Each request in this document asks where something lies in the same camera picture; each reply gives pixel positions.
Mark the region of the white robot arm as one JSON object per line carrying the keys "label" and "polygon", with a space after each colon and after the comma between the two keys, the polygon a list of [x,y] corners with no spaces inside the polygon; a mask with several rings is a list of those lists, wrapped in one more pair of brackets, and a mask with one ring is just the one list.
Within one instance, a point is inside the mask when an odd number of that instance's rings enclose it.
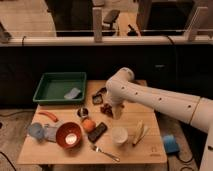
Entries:
{"label": "white robot arm", "polygon": [[213,100],[133,83],[134,72],[119,69],[106,81],[107,103],[139,103],[207,134],[199,171],[213,171]]}

